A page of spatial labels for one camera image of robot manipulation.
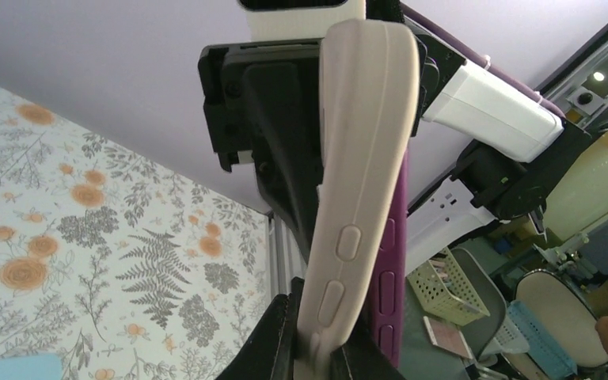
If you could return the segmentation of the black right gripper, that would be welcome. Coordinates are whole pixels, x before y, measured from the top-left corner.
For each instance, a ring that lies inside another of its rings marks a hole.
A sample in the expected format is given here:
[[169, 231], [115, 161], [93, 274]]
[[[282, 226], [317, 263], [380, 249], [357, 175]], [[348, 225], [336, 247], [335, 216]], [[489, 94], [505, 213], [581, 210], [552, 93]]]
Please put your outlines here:
[[248, 153], [259, 192], [311, 249], [322, 172], [397, 173], [420, 112], [466, 58], [399, 1], [240, 1], [247, 43], [205, 47], [203, 111], [225, 171]]

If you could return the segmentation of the beige phone case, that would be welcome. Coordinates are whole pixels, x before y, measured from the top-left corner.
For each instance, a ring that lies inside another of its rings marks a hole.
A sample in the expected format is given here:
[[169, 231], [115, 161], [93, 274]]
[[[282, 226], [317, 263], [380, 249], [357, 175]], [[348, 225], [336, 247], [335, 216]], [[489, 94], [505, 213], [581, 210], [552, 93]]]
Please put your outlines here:
[[296, 379], [327, 379], [371, 281], [420, 90], [403, 24], [351, 19], [321, 43], [324, 176], [298, 313]]

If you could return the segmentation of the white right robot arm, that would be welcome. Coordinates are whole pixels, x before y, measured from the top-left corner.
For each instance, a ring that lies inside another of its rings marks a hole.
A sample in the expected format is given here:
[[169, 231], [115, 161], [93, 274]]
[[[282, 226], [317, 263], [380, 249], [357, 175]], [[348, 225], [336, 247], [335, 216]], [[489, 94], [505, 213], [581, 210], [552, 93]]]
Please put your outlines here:
[[221, 167], [255, 166], [309, 276], [387, 260], [409, 273], [545, 205], [592, 141], [561, 111], [408, 25], [399, 1], [248, 1], [248, 43], [205, 47], [203, 111]]

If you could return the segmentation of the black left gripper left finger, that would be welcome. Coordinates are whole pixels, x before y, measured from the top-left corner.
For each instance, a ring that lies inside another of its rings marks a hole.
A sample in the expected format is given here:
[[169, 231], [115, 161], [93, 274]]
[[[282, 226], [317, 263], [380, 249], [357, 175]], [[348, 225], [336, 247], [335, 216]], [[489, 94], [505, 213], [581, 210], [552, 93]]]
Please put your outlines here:
[[291, 293], [276, 295], [236, 357], [218, 380], [291, 380], [297, 351], [297, 322], [304, 279]]

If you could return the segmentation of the light blue phone case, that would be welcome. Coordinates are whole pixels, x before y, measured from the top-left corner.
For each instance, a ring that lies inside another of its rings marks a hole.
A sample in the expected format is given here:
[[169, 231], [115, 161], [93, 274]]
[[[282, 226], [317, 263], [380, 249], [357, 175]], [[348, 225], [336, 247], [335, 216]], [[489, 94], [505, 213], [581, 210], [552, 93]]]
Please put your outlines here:
[[54, 354], [0, 359], [0, 380], [60, 380], [62, 377], [62, 361]]

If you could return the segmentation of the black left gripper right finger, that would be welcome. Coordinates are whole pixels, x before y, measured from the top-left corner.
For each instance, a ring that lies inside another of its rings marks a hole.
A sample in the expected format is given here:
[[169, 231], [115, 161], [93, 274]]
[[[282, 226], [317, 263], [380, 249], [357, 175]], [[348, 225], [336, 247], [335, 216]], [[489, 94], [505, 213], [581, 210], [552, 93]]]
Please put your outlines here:
[[363, 320], [358, 320], [348, 341], [332, 353], [333, 380], [404, 380], [383, 355]]

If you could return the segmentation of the pink smartphone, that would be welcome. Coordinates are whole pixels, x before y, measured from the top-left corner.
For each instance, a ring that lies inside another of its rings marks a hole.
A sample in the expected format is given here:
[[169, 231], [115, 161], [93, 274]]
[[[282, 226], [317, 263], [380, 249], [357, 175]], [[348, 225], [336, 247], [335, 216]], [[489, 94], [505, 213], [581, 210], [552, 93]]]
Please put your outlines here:
[[403, 331], [408, 175], [405, 154], [363, 308], [373, 341], [394, 367], [399, 367]]

